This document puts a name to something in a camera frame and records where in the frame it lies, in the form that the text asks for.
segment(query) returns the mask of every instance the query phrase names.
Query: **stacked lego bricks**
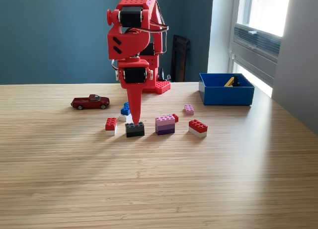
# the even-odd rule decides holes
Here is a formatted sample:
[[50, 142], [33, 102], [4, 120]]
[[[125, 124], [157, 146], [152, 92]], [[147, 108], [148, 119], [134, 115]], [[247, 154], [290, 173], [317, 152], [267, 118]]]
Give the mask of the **stacked lego bricks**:
[[105, 129], [107, 136], [114, 136], [117, 132], [117, 119], [107, 118]]
[[126, 127], [126, 136], [136, 137], [136, 136], [144, 136], [145, 135], [145, 126], [144, 123], [139, 122], [137, 125], [134, 123], [125, 124]]
[[175, 132], [176, 118], [173, 115], [156, 117], [156, 133], [159, 136]]
[[193, 120], [189, 122], [189, 132], [199, 138], [203, 138], [207, 136], [208, 127], [198, 120]]
[[119, 121], [127, 122], [132, 120], [132, 116], [130, 114], [129, 103], [125, 102], [124, 107], [120, 111], [120, 116], [118, 118]]

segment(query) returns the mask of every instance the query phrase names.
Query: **wall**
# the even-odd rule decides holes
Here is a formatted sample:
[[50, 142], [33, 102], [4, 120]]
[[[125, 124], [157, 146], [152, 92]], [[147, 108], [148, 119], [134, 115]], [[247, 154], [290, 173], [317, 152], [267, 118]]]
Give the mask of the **wall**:
[[185, 81], [199, 81], [208, 71], [213, 0], [185, 0], [183, 36], [190, 39]]
[[184, 0], [158, 0], [166, 25], [169, 26], [167, 36], [167, 52], [160, 56], [160, 67], [164, 74], [170, 74], [172, 42], [174, 35], [183, 35], [183, 3]]
[[272, 98], [318, 135], [317, 0], [290, 0]]
[[[119, 0], [0, 0], [0, 84], [114, 82], [105, 18]], [[207, 71], [212, 0], [159, 0], [169, 25], [170, 72], [173, 35], [188, 37], [186, 81]]]
[[113, 82], [105, 19], [119, 0], [0, 0], [0, 84]]
[[227, 73], [234, 0], [213, 0], [209, 73]]

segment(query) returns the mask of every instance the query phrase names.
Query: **window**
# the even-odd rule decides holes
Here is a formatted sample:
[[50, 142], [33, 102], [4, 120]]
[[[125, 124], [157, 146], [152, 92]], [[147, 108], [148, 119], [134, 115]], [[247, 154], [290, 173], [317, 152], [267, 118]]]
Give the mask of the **window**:
[[283, 36], [289, 0], [239, 0], [237, 23]]
[[241, 65], [235, 63], [233, 72], [237, 74], [243, 74], [244, 77], [246, 77], [246, 79], [249, 80], [254, 86], [257, 86], [259, 89], [265, 92], [266, 95], [268, 95], [269, 97], [272, 97], [273, 88], [271, 88], [269, 85], [264, 83], [261, 79], [259, 79], [258, 77], [250, 73]]
[[246, 75], [252, 74], [273, 86], [288, 3], [289, 0], [235, 0], [230, 73], [246, 71]]

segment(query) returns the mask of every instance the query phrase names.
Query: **white lego brick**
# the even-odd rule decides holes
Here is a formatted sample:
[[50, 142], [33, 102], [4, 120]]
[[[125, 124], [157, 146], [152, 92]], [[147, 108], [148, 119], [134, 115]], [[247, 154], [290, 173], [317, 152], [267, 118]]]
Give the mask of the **white lego brick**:
[[133, 118], [131, 116], [131, 114], [129, 114], [128, 116], [125, 116], [125, 115], [120, 115], [118, 117], [118, 120], [119, 121], [123, 121], [123, 122], [127, 122], [127, 121], [131, 121]]
[[197, 132], [196, 130], [192, 129], [191, 127], [189, 127], [189, 132], [191, 132], [192, 134], [196, 135], [197, 137], [199, 138], [203, 138], [203, 137], [206, 137], [207, 136], [207, 131], [206, 132], [203, 132], [203, 133], [199, 133]]
[[106, 135], [107, 136], [115, 136], [116, 132], [117, 132], [117, 124], [116, 124], [115, 130], [114, 131], [106, 131]]

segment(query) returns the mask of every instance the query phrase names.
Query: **purple lego brick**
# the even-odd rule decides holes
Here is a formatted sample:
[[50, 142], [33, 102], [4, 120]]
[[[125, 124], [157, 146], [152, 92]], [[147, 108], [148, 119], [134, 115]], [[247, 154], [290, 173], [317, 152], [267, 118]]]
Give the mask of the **purple lego brick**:
[[169, 129], [169, 130], [164, 130], [164, 131], [156, 131], [157, 135], [159, 135], [159, 136], [173, 134], [174, 132], [175, 132], [175, 128]]
[[175, 123], [175, 118], [172, 115], [156, 117], [157, 126], [171, 125]]
[[156, 131], [169, 130], [169, 129], [173, 129], [174, 127], [175, 127], [175, 124], [170, 124], [170, 125], [165, 125], [165, 126], [158, 126], [156, 124]]
[[184, 105], [184, 110], [185, 110], [185, 114], [187, 115], [191, 115], [193, 116], [194, 115], [194, 109], [193, 109], [193, 106], [192, 105]]

